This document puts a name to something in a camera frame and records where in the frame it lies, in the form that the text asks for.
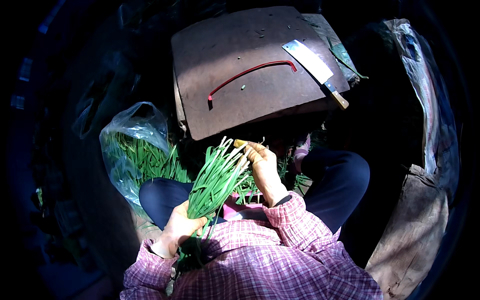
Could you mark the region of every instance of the knee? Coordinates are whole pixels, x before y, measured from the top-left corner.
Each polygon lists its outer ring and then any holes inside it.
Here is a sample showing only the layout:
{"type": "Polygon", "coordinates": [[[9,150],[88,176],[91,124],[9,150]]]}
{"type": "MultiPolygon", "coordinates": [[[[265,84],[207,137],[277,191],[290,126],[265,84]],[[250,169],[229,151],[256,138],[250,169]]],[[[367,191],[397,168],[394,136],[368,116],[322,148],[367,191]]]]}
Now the knee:
{"type": "Polygon", "coordinates": [[[149,202],[155,194],[157,194],[157,187],[153,181],[145,181],[138,191],[138,201],[140,202],[140,205],[143,206],[145,203],[149,202]]]}
{"type": "Polygon", "coordinates": [[[345,152],[344,163],[351,176],[352,184],[366,190],[370,181],[370,167],[365,159],[353,152],[345,152]]]}

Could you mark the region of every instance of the person's left hand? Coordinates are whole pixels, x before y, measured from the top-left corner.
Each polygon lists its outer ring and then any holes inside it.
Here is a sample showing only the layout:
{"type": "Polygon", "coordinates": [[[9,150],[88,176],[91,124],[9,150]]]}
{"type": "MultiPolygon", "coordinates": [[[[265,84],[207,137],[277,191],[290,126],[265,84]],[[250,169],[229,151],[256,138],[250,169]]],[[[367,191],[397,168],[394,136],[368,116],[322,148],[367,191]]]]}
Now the person's left hand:
{"type": "Polygon", "coordinates": [[[173,209],[170,219],[162,234],[150,249],[160,257],[172,258],[177,249],[192,234],[202,235],[202,227],[207,223],[206,217],[189,219],[187,217],[188,200],[173,209]]]}

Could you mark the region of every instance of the red strap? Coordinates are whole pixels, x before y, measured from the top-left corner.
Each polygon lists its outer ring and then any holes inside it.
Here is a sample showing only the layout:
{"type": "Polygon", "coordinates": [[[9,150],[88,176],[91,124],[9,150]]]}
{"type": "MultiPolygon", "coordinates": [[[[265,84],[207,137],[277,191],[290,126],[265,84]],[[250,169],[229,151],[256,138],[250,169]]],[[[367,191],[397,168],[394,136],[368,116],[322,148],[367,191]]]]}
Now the red strap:
{"type": "Polygon", "coordinates": [[[255,70],[257,70],[257,69],[260,69],[260,68],[263,68],[263,67],[267,67],[267,66],[286,65],[286,64],[289,64],[290,67],[292,67],[293,72],[296,72],[296,71],[297,71],[297,68],[295,68],[295,65],[293,64],[293,62],[291,62],[291,61],[289,61],[289,60],[277,60],[277,61],[271,61],[271,62],[263,63],[263,64],[258,65],[258,66],[256,66],[256,67],[253,67],[253,68],[251,68],[251,69],[248,69],[248,70],[246,70],[246,71],[243,71],[242,73],[233,76],[232,78],[228,79],[227,81],[225,81],[224,83],[222,83],[221,85],[219,85],[215,90],[213,90],[213,91],[208,95],[208,101],[212,101],[212,100],[213,100],[212,95],[213,95],[216,91],[218,91],[219,89],[221,89],[222,87],[224,87],[227,83],[231,82],[231,81],[234,80],[234,79],[239,78],[240,76],[245,75],[246,73],[249,73],[249,72],[251,72],[251,71],[255,71],[255,70]]]}

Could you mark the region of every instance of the shirt sleeve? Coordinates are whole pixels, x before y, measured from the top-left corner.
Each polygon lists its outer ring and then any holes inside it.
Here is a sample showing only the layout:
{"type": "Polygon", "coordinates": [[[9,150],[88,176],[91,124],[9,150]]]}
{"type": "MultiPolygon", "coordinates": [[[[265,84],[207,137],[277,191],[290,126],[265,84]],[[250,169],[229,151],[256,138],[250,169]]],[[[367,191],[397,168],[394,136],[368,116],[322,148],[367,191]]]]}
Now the shirt sleeve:
{"type": "Polygon", "coordinates": [[[170,281],[172,265],[179,258],[163,259],[150,251],[154,243],[148,239],[142,242],[137,261],[132,264],[123,277],[125,289],[120,299],[167,299],[165,288],[170,281]]]}
{"type": "Polygon", "coordinates": [[[284,245],[317,253],[336,242],[340,229],[333,234],[318,217],[305,210],[305,202],[300,195],[295,192],[289,194],[291,199],[288,202],[272,208],[263,207],[272,226],[278,228],[284,245]]]}

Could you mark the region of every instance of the wooden knife handle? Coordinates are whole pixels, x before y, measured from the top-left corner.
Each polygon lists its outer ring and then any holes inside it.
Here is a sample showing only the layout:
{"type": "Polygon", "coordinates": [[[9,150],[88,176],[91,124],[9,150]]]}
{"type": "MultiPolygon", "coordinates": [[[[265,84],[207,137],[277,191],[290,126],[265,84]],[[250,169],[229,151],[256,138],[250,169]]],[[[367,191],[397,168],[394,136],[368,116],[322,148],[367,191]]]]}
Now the wooden knife handle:
{"type": "Polygon", "coordinates": [[[332,98],[335,99],[342,110],[345,110],[348,107],[348,101],[346,101],[337,91],[333,91],[330,95],[332,95],[332,98]]]}

